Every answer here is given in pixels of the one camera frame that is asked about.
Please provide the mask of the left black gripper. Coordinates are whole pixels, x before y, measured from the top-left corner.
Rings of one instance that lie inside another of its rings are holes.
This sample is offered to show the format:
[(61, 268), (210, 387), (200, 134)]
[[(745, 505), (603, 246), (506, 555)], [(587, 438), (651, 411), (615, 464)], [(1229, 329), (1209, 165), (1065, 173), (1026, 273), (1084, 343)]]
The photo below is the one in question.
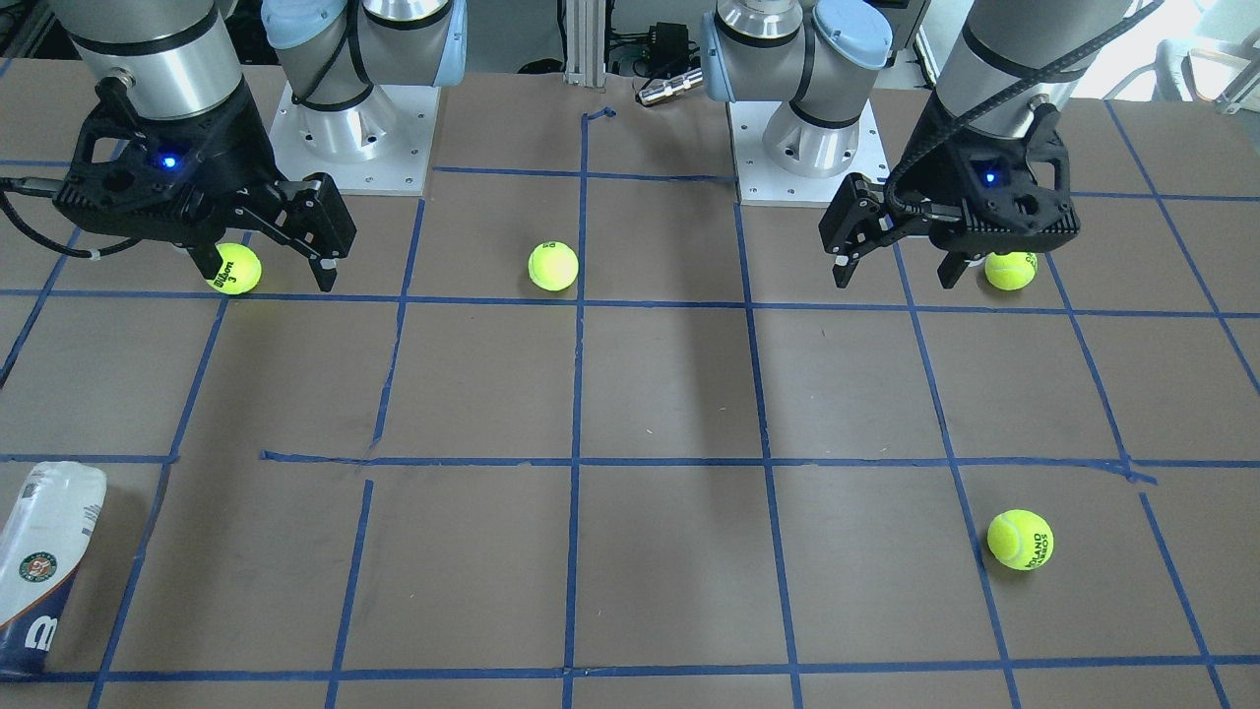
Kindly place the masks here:
[[(971, 268), (971, 254), (1045, 254), (1080, 233), (1058, 116), (1053, 103), (1034, 108), (1022, 139), (994, 139), (966, 126), (890, 184), (902, 205), (925, 210), (891, 210), (891, 224), (927, 235), (946, 251), (937, 266), (942, 288), (958, 286)], [(883, 196), (883, 186), (862, 174), (847, 174), (827, 207), (819, 235), (834, 259), (837, 288), (850, 285), (856, 266), (869, 252), (895, 243)]]

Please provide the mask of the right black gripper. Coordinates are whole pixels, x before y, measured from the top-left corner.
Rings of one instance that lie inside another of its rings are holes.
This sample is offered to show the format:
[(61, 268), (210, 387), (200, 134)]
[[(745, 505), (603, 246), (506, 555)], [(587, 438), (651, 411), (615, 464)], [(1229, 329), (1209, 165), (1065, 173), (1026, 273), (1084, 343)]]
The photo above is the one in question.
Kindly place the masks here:
[(262, 217), (271, 241), (305, 257), (319, 291), (334, 288), (358, 233), (341, 189), (329, 173), (284, 180), (244, 78), (220, 105), (184, 118), (140, 116), (116, 77), (94, 92), (53, 198), (62, 217), (91, 233), (188, 246), (210, 286), (224, 264), (217, 241), (249, 227), (248, 214)]

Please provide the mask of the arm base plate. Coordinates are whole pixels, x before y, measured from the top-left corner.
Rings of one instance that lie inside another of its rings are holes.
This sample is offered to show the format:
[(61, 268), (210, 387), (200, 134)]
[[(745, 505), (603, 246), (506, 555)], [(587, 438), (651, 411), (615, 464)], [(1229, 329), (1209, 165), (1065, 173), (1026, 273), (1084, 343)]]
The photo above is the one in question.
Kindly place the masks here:
[(740, 99), (727, 112), (743, 205), (825, 208), (845, 175), (883, 183), (895, 166), (869, 105), (847, 127), (806, 122), (775, 99)]
[(291, 179), (330, 174), (346, 196), (422, 196), (442, 89), (377, 86), (339, 111), (297, 106), (284, 86), (268, 136)]

